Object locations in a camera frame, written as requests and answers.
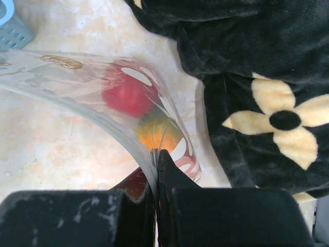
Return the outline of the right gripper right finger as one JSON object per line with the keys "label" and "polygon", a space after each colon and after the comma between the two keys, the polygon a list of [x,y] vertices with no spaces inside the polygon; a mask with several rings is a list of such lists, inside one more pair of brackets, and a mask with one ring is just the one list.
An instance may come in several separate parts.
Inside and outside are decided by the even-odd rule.
{"label": "right gripper right finger", "polygon": [[159,246],[314,246],[291,195],[280,189],[201,188],[162,150]]}

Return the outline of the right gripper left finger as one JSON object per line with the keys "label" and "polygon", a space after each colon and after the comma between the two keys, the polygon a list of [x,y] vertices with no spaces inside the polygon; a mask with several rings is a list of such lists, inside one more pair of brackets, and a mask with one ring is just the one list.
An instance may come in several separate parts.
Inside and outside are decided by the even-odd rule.
{"label": "right gripper left finger", "polygon": [[1,203],[1,246],[154,246],[154,238],[141,169],[110,190],[22,190]]}

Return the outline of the green orange mango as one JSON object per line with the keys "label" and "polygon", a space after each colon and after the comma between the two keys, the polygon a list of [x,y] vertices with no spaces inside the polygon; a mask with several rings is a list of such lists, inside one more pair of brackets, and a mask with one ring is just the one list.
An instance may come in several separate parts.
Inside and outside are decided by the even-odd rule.
{"label": "green orange mango", "polygon": [[135,135],[149,150],[166,149],[169,152],[184,137],[175,121],[157,107],[140,119]]}

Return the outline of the clear dotted zip bag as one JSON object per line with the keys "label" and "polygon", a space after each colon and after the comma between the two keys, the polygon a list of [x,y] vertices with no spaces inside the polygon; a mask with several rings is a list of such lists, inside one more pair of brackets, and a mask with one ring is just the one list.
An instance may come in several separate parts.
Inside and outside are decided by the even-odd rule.
{"label": "clear dotted zip bag", "polygon": [[140,118],[106,106],[105,71],[143,68],[156,83],[154,107],[184,137],[169,152],[192,181],[202,170],[190,137],[157,72],[133,58],[68,52],[1,50],[1,199],[22,190],[108,190],[136,169],[157,182],[159,151],[135,135]]}

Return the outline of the red yellow mango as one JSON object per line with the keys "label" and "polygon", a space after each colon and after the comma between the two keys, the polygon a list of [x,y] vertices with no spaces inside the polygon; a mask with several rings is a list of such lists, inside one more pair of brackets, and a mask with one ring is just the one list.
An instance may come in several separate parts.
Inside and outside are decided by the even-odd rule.
{"label": "red yellow mango", "polygon": [[159,99],[152,77],[141,67],[126,65],[105,71],[101,96],[108,108],[133,118],[146,115]]}

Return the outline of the light blue plastic basket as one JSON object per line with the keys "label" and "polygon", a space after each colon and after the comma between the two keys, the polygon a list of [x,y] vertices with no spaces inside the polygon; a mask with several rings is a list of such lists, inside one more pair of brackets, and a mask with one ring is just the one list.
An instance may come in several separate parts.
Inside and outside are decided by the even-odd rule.
{"label": "light blue plastic basket", "polygon": [[1,49],[21,49],[34,39],[34,32],[15,11],[13,0],[1,1]]}

